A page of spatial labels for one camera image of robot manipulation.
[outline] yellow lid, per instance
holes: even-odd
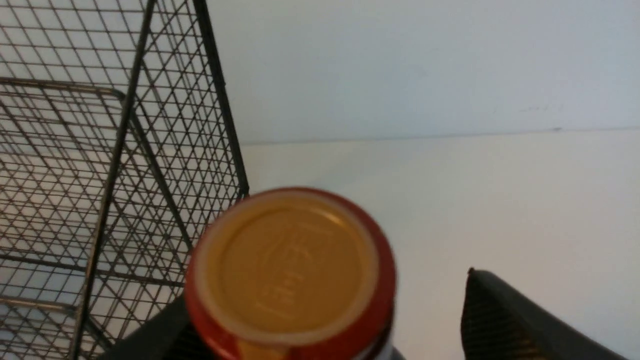
[[[376,249],[358,219],[305,190],[246,199],[202,241],[198,298],[251,343],[300,346],[340,333],[366,309],[378,278]]]

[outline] white surface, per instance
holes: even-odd
[[[640,1],[209,1],[243,143],[640,126]]]
[[[252,193],[324,188],[394,248],[395,343],[462,360],[470,266],[640,359],[640,131],[244,146]]]

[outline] wire basket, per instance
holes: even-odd
[[[94,358],[248,193],[203,0],[0,1],[0,358]]]

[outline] white table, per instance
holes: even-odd
[[[252,193],[316,186],[381,224],[407,359],[464,358],[470,266],[640,359],[640,131],[245,145],[243,156]]]

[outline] jar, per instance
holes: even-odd
[[[361,208],[281,188],[204,232],[186,276],[191,321],[226,360],[389,360],[396,266]]]

